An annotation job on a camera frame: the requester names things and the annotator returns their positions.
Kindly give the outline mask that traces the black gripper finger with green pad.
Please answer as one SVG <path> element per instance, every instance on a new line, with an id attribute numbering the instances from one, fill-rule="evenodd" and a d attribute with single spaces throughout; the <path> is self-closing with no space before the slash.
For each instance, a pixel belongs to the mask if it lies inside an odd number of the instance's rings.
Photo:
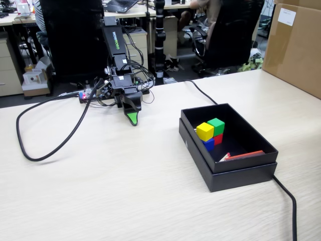
<path id="1" fill-rule="evenodd" d="M 139 112 L 141 111 L 142 92 L 122 93 L 121 102 L 124 112 Z"/>
<path id="2" fill-rule="evenodd" d="M 133 126 L 137 126 L 138 125 L 138 111 L 134 111 L 134 112 L 128 112 L 125 111 L 124 114 L 125 116 L 128 118 L 129 122 L 133 125 Z"/>

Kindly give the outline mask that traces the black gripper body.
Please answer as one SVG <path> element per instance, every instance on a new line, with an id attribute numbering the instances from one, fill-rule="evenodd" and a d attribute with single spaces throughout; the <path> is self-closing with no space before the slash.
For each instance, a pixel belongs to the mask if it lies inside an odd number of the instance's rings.
<path id="1" fill-rule="evenodd" d="M 133 84 L 130 75 L 115 76 L 109 83 L 112 97 L 123 95 L 126 97 L 138 97 L 138 89 Z"/>

